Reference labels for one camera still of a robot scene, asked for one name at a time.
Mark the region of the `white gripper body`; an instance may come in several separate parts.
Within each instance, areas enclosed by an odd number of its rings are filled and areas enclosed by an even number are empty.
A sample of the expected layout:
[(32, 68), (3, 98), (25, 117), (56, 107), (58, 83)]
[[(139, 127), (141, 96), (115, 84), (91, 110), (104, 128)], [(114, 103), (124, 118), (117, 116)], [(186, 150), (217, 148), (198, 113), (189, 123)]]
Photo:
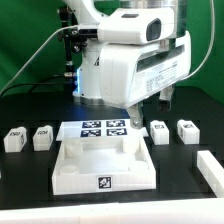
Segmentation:
[(128, 108), (186, 77), (191, 66), (189, 32), (172, 50), (159, 44), (107, 44), (100, 53), (100, 94), (110, 106)]

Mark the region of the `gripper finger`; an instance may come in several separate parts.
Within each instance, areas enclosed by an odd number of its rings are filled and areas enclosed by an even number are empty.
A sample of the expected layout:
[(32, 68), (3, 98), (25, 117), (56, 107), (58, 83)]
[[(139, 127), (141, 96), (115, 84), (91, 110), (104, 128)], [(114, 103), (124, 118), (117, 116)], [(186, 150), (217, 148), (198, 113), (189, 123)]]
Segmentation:
[(131, 127), (141, 129), (143, 127), (142, 104), (138, 103), (128, 109)]
[(159, 108), (161, 111), (169, 111), (171, 109), (171, 100), (173, 97), (174, 86), (168, 86), (160, 91)]

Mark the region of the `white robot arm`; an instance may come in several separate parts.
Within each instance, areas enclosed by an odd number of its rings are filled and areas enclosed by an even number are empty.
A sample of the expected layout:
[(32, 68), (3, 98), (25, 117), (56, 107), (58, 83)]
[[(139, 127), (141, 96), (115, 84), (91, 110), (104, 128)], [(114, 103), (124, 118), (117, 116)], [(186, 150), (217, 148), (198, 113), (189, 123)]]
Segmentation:
[(101, 0), (62, 1), (77, 21), (72, 49), (82, 54), (74, 98), (124, 109), (136, 129), (145, 99), (158, 94), (159, 109), (168, 111), (191, 66), (187, 0), (120, 0), (110, 15), (96, 9)]

